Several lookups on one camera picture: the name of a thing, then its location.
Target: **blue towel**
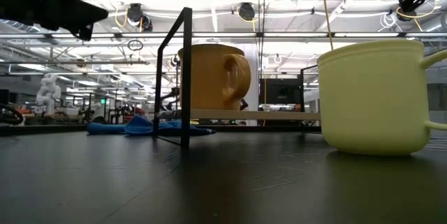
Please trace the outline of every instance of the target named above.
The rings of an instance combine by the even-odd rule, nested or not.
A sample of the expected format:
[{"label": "blue towel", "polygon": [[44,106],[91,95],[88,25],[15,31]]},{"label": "blue towel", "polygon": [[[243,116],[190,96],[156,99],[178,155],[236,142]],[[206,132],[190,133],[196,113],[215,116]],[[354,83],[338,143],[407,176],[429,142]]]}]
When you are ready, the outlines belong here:
[{"label": "blue towel", "polygon": [[[151,135],[154,124],[144,117],[134,116],[127,125],[106,125],[90,123],[87,126],[89,134],[128,134],[128,135]],[[159,125],[159,135],[180,136],[182,131],[182,121],[161,122]],[[215,133],[214,130],[200,129],[190,126],[191,136],[209,135]]]}]

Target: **ceiling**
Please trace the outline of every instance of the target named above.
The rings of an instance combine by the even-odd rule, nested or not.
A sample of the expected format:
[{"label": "ceiling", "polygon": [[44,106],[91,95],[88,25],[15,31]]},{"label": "ceiling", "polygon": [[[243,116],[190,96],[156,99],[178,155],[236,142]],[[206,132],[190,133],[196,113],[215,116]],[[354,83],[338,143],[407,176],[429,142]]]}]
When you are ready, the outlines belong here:
[{"label": "ceiling", "polygon": [[[94,27],[94,33],[107,32],[135,32],[138,27],[126,22],[125,10],[130,3],[141,3],[142,9],[152,21],[154,32],[167,32],[183,7],[193,9],[193,31],[202,32],[313,32],[328,30],[325,18],[325,3],[323,0],[83,0],[109,10],[108,19],[99,22]],[[241,2],[252,2],[256,11],[257,22],[245,22],[237,15],[237,8]],[[397,0],[327,0],[330,28],[332,31],[349,32],[389,32],[389,31],[419,31],[414,21],[401,22],[395,15],[389,15],[390,10],[398,7]],[[418,21],[423,28],[427,28],[435,19],[439,19],[447,7],[447,0],[427,0],[417,12],[419,15],[432,12]],[[9,24],[0,23],[1,33],[23,33]],[[63,38],[59,42],[68,42]],[[9,43],[17,47],[24,47],[38,54],[42,59],[58,56],[58,61],[86,59],[88,61],[124,61],[141,59],[148,64],[115,64],[113,71],[150,72],[155,71],[155,54],[157,43],[145,46],[142,50],[133,52],[127,48],[127,41],[117,41],[119,47],[70,47],[58,45],[40,45],[36,40],[10,40]],[[335,43],[335,47],[343,47],[353,42]],[[179,44],[167,46],[164,50],[165,71],[175,71],[170,64],[171,58],[181,48]],[[263,68],[265,70],[297,70],[316,64],[321,54],[330,51],[329,42],[266,42],[264,43]],[[8,57],[0,55],[3,60]],[[92,72],[91,66],[86,68],[70,67],[69,71]],[[146,86],[154,85],[153,76],[135,76],[136,81]],[[101,84],[110,83],[106,76],[93,77]],[[174,85],[167,80],[164,87]]]}]

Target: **white robot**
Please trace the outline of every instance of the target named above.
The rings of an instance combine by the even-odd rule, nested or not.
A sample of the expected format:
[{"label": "white robot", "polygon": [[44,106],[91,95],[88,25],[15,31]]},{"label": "white robot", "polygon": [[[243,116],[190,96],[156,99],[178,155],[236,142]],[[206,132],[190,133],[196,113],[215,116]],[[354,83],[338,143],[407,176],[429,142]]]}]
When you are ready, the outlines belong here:
[{"label": "white robot", "polygon": [[[46,105],[46,114],[54,114],[54,100],[61,98],[61,87],[56,85],[58,75],[45,74],[41,80],[41,89],[37,93],[36,102],[37,105]],[[36,107],[36,113],[41,113],[42,108]]]}]

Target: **orange mug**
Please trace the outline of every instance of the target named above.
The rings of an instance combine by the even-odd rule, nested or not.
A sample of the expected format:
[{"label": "orange mug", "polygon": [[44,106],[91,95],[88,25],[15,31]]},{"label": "orange mug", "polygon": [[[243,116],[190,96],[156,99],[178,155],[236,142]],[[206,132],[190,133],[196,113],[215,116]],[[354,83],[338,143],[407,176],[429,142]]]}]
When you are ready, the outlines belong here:
[{"label": "orange mug", "polygon": [[[183,49],[178,55],[182,59]],[[218,44],[192,45],[192,109],[239,110],[250,82],[250,65],[242,50]]]}]

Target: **yellow mug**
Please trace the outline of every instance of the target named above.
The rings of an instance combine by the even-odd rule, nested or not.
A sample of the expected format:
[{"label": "yellow mug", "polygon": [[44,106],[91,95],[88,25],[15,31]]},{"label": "yellow mug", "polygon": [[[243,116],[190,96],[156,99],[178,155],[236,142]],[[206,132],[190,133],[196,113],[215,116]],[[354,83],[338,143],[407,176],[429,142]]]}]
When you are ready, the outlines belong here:
[{"label": "yellow mug", "polygon": [[430,129],[425,69],[447,51],[423,58],[424,45],[412,40],[358,43],[318,59],[321,130],[345,152],[408,155],[421,150]]},{"label": "yellow mug", "polygon": [[[178,55],[183,58],[183,49]],[[218,44],[192,45],[192,109],[239,110],[250,82],[250,65],[242,50]]]}]

